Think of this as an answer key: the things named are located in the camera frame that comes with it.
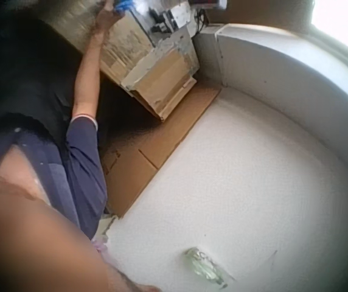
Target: bright light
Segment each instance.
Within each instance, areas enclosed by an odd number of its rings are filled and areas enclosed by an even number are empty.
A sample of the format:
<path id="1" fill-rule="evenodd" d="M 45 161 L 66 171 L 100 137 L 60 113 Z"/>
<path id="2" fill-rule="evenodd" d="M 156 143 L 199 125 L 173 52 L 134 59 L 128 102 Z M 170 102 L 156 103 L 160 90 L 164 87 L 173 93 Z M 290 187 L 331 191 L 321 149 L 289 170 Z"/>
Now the bright light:
<path id="1" fill-rule="evenodd" d="M 348 46 L 348 0 L 316 0 L 312 24 Z"/>
<path id="2" fill-rule="evenodd" d="M 133 5 L 135 10 L 141 15 L 146 15 L 148 12 L 148 4 L 145 0 L 134 0 Z"/>

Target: hand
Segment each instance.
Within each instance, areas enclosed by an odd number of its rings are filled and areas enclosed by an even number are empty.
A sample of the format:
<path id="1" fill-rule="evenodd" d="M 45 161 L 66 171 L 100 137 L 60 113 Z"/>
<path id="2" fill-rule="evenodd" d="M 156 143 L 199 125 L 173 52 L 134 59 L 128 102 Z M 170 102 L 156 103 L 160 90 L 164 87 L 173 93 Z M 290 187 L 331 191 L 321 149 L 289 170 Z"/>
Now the hand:
<path id="1" fill-rule="evenodd" d="M 124 14 L 113 10 L 113 0 L 106 0 L 105 6 L 97 15 L 94 32 L 104 35 L 123 16 Z"/>

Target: brown cardboard sheet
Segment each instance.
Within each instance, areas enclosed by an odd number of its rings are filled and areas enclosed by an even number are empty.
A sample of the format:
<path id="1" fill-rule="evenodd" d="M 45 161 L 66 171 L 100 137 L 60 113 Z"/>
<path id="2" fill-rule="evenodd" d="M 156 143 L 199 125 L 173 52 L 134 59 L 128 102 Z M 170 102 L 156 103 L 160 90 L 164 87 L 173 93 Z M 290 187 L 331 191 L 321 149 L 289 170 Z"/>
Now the brown cardboard sheet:
<path id="1" fill-rule="evenodd" d="M 164 123 L 111 144 L 102 164 L 108 207 L 117 216 L 125 215 L 219 92 L 218 85 L 199 82 Z"/>
<path id="2" fill-rule="evenodd" d="M 152 114 L 166 120 L 195 82 L 184 56 L 173 49 L 139 80 L 132 93 Z"/>

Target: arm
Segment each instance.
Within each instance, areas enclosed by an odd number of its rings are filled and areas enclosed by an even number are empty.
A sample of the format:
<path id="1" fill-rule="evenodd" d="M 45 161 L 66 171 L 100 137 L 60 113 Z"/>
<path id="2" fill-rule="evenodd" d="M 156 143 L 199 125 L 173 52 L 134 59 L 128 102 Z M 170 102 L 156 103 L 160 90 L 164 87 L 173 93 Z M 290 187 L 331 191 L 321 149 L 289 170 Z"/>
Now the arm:
<path id="1" fill-rule="evenodd" d="M 121 17 L 121 15 L 110 10 L 108 3 L 97 16 L 96 26 L 82 58 L 75 81 L 72 117 L 81 114 L 96 117 L 100 92 L 101 50 L 108 29 Z"/>

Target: cardboard flap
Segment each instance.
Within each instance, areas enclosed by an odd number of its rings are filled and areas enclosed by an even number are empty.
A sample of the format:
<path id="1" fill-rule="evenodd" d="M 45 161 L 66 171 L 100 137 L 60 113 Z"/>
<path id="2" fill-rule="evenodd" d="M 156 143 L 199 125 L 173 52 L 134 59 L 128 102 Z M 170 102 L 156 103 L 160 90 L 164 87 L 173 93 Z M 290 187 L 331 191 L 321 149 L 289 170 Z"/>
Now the cardboard flap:
<path id="1" fill-rule="evenodd" d="M 190 78 L 190 68 L 184 57 L 171 50 L 135 85 L 134 91 L 159 113 Z"/>

